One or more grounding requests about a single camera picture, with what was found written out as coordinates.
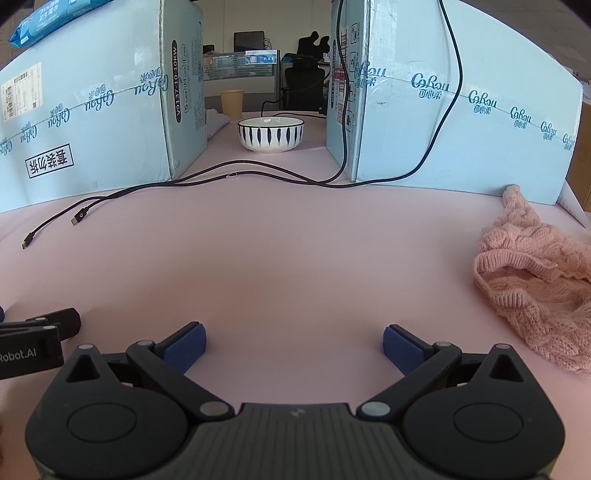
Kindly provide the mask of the pink knitted sweater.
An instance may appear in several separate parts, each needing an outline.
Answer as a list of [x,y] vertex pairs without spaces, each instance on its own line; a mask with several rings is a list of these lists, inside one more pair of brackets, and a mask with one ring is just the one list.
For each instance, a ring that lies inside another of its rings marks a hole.
[[590,372],[590,246],[544,223],[517,185],[483,231],[475,286],[518,336],[561,368]]

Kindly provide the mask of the white striped ceramic bowl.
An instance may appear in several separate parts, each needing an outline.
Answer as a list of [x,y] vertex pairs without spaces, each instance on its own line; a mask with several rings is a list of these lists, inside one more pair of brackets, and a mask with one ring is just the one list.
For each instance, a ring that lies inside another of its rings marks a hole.
[[256,117],[238,122],[238,138],[247,150],[283,153],[304,139],[304,120],[291,117]]

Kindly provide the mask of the paper cup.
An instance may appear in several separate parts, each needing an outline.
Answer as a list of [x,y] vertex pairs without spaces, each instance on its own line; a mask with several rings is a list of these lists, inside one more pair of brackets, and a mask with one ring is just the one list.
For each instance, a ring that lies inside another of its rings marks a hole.
[[243,91],[225,90],[219,96],[221,96],[222,113],[230,120],[242,119]]

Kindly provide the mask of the left light blue cardboard box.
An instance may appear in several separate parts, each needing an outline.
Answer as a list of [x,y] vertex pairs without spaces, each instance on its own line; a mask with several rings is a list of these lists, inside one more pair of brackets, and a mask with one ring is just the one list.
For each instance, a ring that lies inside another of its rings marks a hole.
[[109,1],[1,72],[5,211],[175,179],[206,143],[190,1]]

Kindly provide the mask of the light blue cardboard box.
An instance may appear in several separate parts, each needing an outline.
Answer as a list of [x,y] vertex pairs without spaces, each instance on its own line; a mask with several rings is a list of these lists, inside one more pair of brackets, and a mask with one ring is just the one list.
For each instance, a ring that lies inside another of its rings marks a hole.
[[327,147],[356,183],[557,201],[580,82],[461,1],[332,3]]
[[5,211],[175,179],[206,143],[190,1],[109,1],[1,72]]

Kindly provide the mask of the right light blue cardboard box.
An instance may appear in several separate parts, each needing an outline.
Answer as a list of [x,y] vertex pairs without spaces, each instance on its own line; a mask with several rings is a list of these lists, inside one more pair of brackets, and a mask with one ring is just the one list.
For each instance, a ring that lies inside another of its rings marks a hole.
[[557,201],[580,82],[461,1],[332,3],[327,147],[356,183]]

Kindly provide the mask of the black office chair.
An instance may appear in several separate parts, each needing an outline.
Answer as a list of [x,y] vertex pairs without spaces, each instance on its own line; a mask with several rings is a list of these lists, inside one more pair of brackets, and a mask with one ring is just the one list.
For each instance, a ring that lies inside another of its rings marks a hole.
[[325,72],[320,63],[329,53],[329,36],[312,31],[297,41],[297,52],[290,55],[290,66],[284,69],[287,84],[287,110],[320,112],[325,107]]

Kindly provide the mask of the black computer monitor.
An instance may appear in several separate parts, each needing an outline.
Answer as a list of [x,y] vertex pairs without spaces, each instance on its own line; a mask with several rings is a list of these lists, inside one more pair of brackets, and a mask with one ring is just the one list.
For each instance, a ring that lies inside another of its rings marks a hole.
[[246,52],[266,49],[266,34],[263,31],[240,31],[233,33],[233,51]]

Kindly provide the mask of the blue wet wipes pack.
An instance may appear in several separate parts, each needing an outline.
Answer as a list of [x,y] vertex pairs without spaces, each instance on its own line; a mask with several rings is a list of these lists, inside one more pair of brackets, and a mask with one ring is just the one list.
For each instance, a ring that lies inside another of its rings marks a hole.
[[70,21],[109,3],[109,0],[52,0],[25,17],[9,38],[11,45],[28,48]]

